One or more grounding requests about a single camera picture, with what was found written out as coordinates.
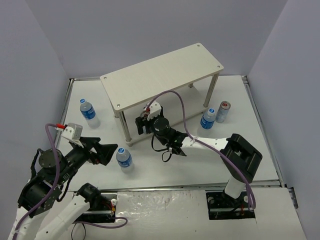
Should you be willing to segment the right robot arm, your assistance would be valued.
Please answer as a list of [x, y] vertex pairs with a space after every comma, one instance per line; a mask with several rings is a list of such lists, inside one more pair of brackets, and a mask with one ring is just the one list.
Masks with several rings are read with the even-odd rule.
[[152, 148], [154, 139], [164, 146], [154, 151], [168, 153], [169, 157], [219, 155], [231, 174], [222, 193], [223, 203], [230, 207], [240, 201], [241, 192], [250, 186], [263, 159], [263, 155], [240, 134], [234, 133], [227, 138], [205, 138], [172, 128], [162, 108], [144, 110], [135, 119], [135, 125], [139, 135], [152, 135]]

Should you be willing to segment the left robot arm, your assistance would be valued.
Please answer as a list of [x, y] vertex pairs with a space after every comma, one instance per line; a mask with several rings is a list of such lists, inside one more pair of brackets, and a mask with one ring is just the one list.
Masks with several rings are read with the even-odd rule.
[[31, 179], [21, 191], [8, 239], [57, 240], [80, 215], [100, 206], [101, 192], [92, 184], [85, 183], [67, 207], [41, 228], [54, 203], [63, 198], [61, 187], [68, 187], [85, 163], [106, 166], [111, 161], [118, 145], [100, 144], [100, 140], [99, 137], [81, 137], [80, 145], [70, 143], [72, 149], [66, 155], [60, 150], [37, 150], [34, 160], [39, 162], [41, 169], [31, 170]]

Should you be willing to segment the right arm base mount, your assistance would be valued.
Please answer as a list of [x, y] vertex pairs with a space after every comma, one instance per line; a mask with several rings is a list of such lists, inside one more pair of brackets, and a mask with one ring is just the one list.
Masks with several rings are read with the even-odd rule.
[[222, 191], [208, 191], [206, 194], [208, 218], [218, 220], [255, 219], [254, 211], [248, 207], [248, 196], [242, 191], [236, 199]]

